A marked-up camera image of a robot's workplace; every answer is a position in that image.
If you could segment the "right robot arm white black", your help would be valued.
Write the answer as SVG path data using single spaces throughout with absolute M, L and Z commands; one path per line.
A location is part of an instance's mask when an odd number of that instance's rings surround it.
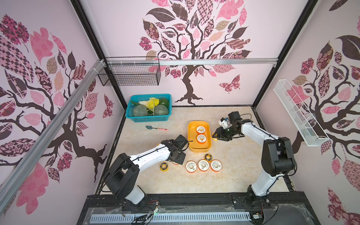
M 228 117 L 219 120 L 220 127 L 212 138 L 229 142 L 240 137 L 249 137 L 262 147 L 262 171 L 257 180 L 249 186 L 251 197 L 264 197 L 269 194 L 275 182 L 297 171 L 292 144 L 287 137 L 278 137 L 258 127 L 251 119 L 244 119 L 238 111 L 231 112 Z

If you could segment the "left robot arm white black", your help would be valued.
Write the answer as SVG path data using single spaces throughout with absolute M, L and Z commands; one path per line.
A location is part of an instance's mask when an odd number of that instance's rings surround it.
M 189 141 L 179 135 L 176 139 L 164 140 L 155 148 L 143 153 L 129 156 L 120 154 L 106 171 L 103 182 L 115 199 L 126 199 L 138 205 L 144 201 L 146 194 L 136 186 L 138 175 L 162 162 L 174 162 L 182 165 L 185 161 L 185 150 Z

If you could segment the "yellow plastic storage box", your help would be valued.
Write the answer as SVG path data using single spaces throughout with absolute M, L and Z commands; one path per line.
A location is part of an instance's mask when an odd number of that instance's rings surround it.
M 198 133 L 196 132 L 197 126 L 204 126 L 206 128 L 206 132 L 204 133 L 204 135 L 207 137 L 207 141 L 205 144 L 199 144 L 197 142 L 197 136 L 198 136 Z M 209 124 L 205 121 L 191 121 L 188 124 L 187 139 L 189 141 L 189 147 L 191 151 L 207 152 L 212 147 L 211 130 Z

